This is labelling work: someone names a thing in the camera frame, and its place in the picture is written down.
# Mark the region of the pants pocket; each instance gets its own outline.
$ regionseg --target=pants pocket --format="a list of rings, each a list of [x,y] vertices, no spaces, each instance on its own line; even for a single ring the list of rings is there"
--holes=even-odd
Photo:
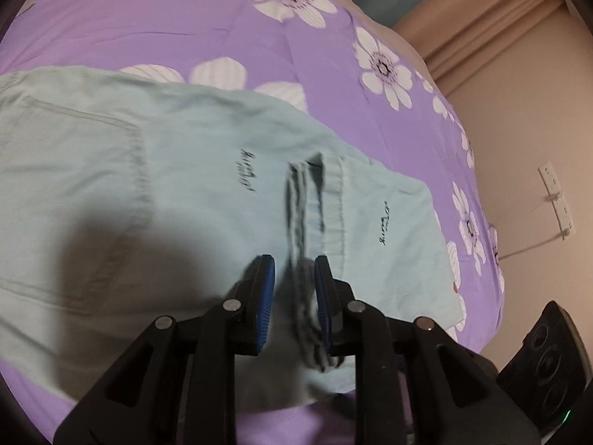
[[[0,142],[0,291],[92,313],[152,212],[140,129],[26,98],[0,115]],[[106,209],[116,232],[65,269],[76,224]]]

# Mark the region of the black device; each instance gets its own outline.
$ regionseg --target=black device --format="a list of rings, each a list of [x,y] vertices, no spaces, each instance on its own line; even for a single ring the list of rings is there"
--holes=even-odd
[[[234,357],[262,350],[274,279],[274,259],[261,256],[253,278],[203,316],[156,319],[61,423],[54,445],[236,443]]]
[[[54,445],[170,445],[179,436],[185,444],[235,444],[233,356],[256,355],[263,346],[274,288],[271,263],[264,256],[235,298],[203,317],[153,322],[76,405]],[[533,423],[434,321],[386,318],[357,301],[348,283],[334,281],[325,256],[316,259],[314,272],[324,345],[331,355],[356,356],[358,444],[408,443],[402,362],[415,443],[539,444]]]
[[[570,413],[591,376],[574,322],[551,301],[496,381],[544,436]]]

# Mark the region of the purple bedsheet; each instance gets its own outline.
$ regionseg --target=purple bedsheet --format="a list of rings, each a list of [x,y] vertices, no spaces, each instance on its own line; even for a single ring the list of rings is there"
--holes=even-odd
[[[465,310],[448,332],[473,350],[495,334],[503,281],[466,134],[438,90],[344,8],[330,0],[37,0],[2,42],[0,73],[46,65],[267,93],[426,182]],[[53,437],[72,403],[5,363],[0,371]],[[353,425],[323,405],[241,416],[238,431],[242,444],[353,440]]]

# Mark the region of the curtain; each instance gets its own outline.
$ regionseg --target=curtain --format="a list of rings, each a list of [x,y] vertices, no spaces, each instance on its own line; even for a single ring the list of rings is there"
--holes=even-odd
[[[393,29],[422,56],[445,95],[564,0],[423,0]]]

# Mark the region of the stitching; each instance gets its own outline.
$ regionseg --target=stitching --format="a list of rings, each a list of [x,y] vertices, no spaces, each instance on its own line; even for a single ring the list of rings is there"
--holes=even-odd
[[[31,111],[32,109],[30,108],[23,108],[21,114],[14,120],[13,125],[9,124],[8,130],[0,134],[0,157],[2,157],[2,151],[4,150],[4,148],[13,139],[14,129],[16,129],[21,124],[21,121],[25,118],[26,115],[29,115]]]
[[[29,285],[33,289],[27,293],[22,288],[17,289],[14,286],[16,282],[0,276],[0,286],[11,293],[39,300],[45,304],[64,307],[76,313],[90,314],[102,303],[109,286],[113,283],[115,277],[125,264],[140,233],[146,229],[152,217],[152,187],[146,164],[146,152],[143,145],[142,132],[134,124],[117,118],[76,111],[32,97],[29,97],[27,100],[28,102],[24,102],[26,111],[23,112],[23,115],[26,112],[30,114],[37,108],[43,108],[51,112],[66,114],[79,119],[84,118],[85,120],[112,125],[124,131],[125,144],[128,146],[127,155],[129,156],[128,165],[132,177],[133,197],[134,201],[137,202],[136,209],[132,212],[124,231],[117,236],[115,242],[106,251],[105,257],[100,262],[97,270],[91,274],[87,281],[83,282],[80,293],[66,293],[60,296],[54,296],[50,300],[43,299],[39,295],[48,294],[47,291],[39,290]]]

